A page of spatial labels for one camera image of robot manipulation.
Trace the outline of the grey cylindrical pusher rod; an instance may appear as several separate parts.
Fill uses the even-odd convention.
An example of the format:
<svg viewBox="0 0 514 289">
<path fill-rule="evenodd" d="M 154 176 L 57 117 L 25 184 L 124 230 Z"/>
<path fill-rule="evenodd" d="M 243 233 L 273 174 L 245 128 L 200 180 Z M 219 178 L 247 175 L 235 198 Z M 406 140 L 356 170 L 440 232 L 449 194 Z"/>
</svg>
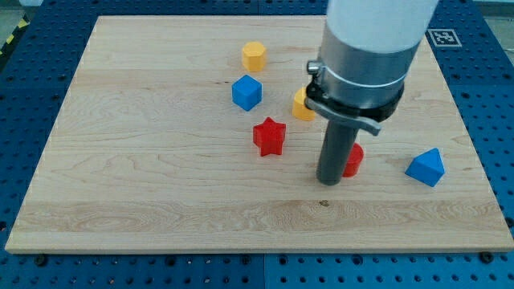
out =
<svg viewBox="0 0 514 289">
<path fill-rule="evenodd" d="M 317 180 L 324 185 L 341 181 L 358 130 L 329 121 L 316 169 Z"/>
</svg>

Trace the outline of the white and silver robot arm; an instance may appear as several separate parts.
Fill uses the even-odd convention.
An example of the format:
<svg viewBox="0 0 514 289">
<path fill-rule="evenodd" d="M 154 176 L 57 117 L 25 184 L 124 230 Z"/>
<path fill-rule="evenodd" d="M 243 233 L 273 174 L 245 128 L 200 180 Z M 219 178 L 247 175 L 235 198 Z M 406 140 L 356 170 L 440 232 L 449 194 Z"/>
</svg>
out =
<svg viewBox="0 0 514 289">
<path fill-rule="evenodd" d="M 404 92 L 405 78 L 438 0 L 331 0 L 305 106 L 328 121 L 316 178 L 341 181 L 359 131 L 376 136 Z"/>
</svg>

